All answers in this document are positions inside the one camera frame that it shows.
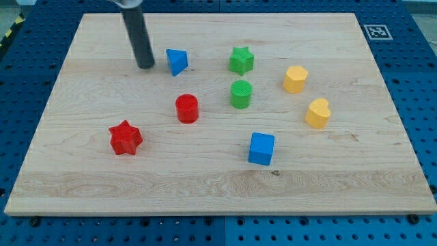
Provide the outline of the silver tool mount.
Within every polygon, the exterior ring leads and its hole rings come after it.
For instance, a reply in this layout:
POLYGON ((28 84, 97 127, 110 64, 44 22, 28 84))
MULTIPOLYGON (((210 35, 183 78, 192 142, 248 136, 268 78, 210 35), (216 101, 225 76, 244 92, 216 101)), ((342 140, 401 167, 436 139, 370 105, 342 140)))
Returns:
POLYGON ((115 3, 120 8, 136 8, 143 3, 143 0, 108 0, 115 3))

